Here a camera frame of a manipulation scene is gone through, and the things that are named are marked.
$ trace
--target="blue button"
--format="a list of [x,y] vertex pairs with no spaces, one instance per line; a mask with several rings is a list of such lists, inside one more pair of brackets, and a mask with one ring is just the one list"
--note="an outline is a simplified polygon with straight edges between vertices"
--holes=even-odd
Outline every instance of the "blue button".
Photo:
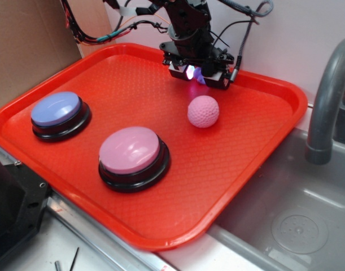
[[32,120],[43,127],[61,124],[73,117],[80,109],[77,94],[65,91],[41,100],[32,110]]

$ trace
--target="faucet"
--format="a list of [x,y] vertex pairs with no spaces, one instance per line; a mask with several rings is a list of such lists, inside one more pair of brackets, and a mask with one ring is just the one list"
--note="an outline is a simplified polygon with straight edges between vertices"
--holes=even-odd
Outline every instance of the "faucet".
[[317,165],[328,163],[333,139],[345,144],[345,39],[335,48],[320,81],[305,158]]

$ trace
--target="sink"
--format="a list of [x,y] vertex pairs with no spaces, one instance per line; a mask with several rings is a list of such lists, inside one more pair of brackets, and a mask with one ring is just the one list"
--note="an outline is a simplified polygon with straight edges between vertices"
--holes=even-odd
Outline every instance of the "sink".
[[313,165],[306,140],[294,129],[209,231],[267,270],[345,270],[345,145],[335,142],[331,162]]

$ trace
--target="black button base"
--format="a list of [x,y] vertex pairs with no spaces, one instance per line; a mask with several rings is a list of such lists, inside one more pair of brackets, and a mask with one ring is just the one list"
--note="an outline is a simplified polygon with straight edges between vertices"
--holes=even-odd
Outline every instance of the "black button base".
[[75,136],[82,131],[90,122],[92,114],[91,110],[85,102],[81,101],[81,106],[77,113],[74,114],[69,120],[53,126],[40,126],[33,120],[33,133],[41,140],[46,142],[61,141]]
[[98,172],[102,180],[114,191],[132,193],[142,191],[160,181],[170,166],[167,145],[159,138],[160,151],[156,159],[141,171],[131,174],[114,174],[99,162]]

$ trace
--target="red tray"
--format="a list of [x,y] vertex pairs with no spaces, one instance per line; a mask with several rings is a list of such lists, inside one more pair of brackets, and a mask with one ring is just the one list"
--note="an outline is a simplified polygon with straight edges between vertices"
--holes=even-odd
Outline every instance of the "red tray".
[[[171,77],[162,60],[159,50],[113,45],[0,110],[1,147],[123,240],[150,251],[204,233],[307,108],[304,93],[284,81],[240,71],[228,90],[210,89]],[[66,141],[39,141],[32,133],[32,108],[66,90],[90,106],[90,124]],[[220,106],[217,123],[207,129],[187,119],[198,95],[210,95]],[[122,194],[101,180],[98,152],[110,134],[129,126],[155,131],[172,162],[153,187]]]

